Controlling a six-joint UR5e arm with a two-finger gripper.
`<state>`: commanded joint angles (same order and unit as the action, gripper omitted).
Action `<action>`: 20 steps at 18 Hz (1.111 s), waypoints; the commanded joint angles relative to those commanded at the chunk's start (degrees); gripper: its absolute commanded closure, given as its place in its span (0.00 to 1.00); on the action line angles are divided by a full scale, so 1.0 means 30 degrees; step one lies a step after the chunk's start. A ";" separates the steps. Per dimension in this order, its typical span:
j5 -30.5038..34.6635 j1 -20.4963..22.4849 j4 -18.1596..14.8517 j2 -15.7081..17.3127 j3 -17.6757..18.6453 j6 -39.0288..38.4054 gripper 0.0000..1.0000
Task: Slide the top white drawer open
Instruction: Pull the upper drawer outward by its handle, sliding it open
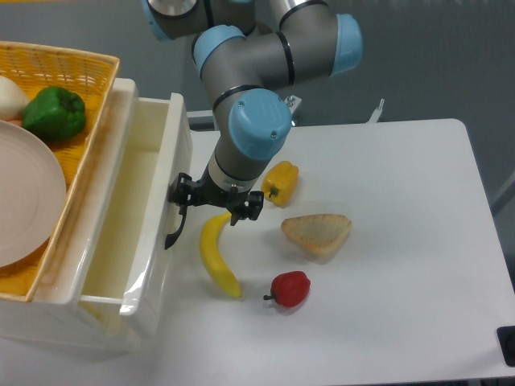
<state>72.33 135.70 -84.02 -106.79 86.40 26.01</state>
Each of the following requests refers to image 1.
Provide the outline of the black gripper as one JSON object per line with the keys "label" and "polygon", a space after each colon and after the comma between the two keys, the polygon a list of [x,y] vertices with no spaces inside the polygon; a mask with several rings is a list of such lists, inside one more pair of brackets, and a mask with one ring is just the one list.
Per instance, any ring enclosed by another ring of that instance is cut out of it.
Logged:
{"label": "black gripper", "polygon": [[261,214],[264,193],[262,191],[240,191],[236,184],[219,187],[211,179],[194,181],[186,173],[179,173],[168,187],[167,201],[179,208],[185,216],[190,206],[209,205],[222,207],[231,213],[230,225],[240,220],[257,220]]}

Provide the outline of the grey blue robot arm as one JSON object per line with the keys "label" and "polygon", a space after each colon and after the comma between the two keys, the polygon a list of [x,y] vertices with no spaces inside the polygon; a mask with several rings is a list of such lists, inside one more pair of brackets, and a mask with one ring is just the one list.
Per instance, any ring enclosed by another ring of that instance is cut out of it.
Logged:
{"label": "grey blue robot arm", "polygon": [[159,38],[191,35],[192,57],[220,138],[202,177],[178,175],[168,193],[190,206],[227,209],[233,221],[258,218],[263,195],[254,184],[282,148],[291,112],[286,88],[355,68],[363,55],[357,21],[324,1],[273,1],[276,31],[258,30],[254,1],[145,1]]}

